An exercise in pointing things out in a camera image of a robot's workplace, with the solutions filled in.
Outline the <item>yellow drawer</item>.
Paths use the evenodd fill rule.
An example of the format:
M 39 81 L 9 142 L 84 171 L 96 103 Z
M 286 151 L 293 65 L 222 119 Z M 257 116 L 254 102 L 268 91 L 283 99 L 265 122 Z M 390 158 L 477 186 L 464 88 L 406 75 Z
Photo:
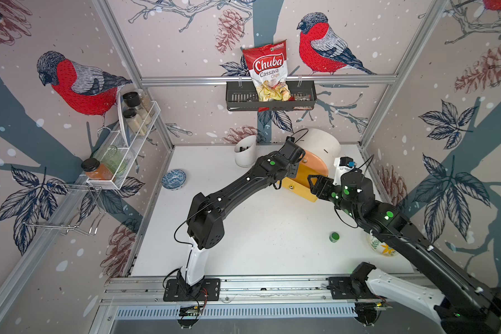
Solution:
M 315 203 L 317 196 L 313 195 L 310 191 L 309 175 L 320 175 L 320 173 L 301 162 L 295 177 L 284 178 L 282 180 L 282 188 Z

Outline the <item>pink top drawer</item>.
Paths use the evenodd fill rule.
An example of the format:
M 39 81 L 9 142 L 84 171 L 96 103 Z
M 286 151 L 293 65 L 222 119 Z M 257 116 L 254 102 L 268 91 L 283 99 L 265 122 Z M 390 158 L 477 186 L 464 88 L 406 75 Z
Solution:
M 301 160 L 301 165 L 305 165 L 320 175 L 328 176 L 328 166 L 325 161 L 308 150 L 306 150 L 305 157 Z

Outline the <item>round white drawer cabinet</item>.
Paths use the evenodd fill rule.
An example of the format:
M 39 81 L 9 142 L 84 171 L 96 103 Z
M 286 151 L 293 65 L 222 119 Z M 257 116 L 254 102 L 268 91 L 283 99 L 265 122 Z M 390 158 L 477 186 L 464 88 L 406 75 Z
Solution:
M 340 156 L 341 144 L 332 134 L 317 128 L 309 128 L 295 140 L 306 151 L 306 157 L 314 156 L 331 168 L 335 158 Z

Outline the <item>green paint can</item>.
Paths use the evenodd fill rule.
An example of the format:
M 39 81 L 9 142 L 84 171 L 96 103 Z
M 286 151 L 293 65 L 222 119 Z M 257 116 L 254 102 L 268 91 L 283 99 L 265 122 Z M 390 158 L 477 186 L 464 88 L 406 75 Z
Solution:
M 340 239 L 340 235 L 337 233 L 337 232 L 332 232 L 330 235 L 329 235 L 329 239 L 331 242 L 333 243 L 336 243 L 339 241 Z

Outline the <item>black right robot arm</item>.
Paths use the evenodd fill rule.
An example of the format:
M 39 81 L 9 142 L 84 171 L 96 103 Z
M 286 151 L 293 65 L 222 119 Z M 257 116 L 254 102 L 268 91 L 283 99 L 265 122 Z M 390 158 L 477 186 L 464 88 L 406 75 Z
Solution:
M 398 252 L 434 284 L 425 288 L 364 262 L 355 272 L 373 294 L 417 311 L 446 333 L 500 332 L 501 288 L 472 277 L 434 247 L 398 208 L 376 200 L 373 183 L 362 172 L 344 173 L 339 184 L 323 175 L 310 175 L 308 182 L 313 195 L 353 218 L 359 228 Z

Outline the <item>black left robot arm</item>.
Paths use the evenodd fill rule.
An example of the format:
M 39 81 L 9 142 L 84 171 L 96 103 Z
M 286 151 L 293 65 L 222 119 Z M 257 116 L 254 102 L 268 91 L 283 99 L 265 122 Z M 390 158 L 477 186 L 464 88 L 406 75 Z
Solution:
M 201 288 L 209 250 L 224 237 L 224 219 L 253 194 L 272 186 L 279 190 L 285 178 L 296 176 L 299 163 L 305 157 L 303 148 L 286 141 L 280 150 L 258 157 L 249 170 L 225 188 L 208 196 L 193 197 L 187 225 L 190 253 L 186 265 L 180 268 L 177 280 L 188 291 Z

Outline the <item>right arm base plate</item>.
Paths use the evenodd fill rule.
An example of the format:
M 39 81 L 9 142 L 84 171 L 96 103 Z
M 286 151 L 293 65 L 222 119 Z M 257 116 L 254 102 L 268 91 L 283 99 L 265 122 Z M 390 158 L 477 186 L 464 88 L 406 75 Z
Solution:
M 360 283 L 348 276 L 329 277 L 327 289 L 330 290 L 333 300 L 358 300 L 363 296 Z

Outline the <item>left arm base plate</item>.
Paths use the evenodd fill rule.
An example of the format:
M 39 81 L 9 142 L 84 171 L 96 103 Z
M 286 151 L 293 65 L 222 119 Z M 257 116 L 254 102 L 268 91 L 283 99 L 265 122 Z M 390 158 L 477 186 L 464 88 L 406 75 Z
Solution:
M 218 278 L 203 278 L 192 286 L 187 285 L 182 279 L 175 278 L 166 283 L 163 301 L 218 301 L 220 289 L 221 280 Z

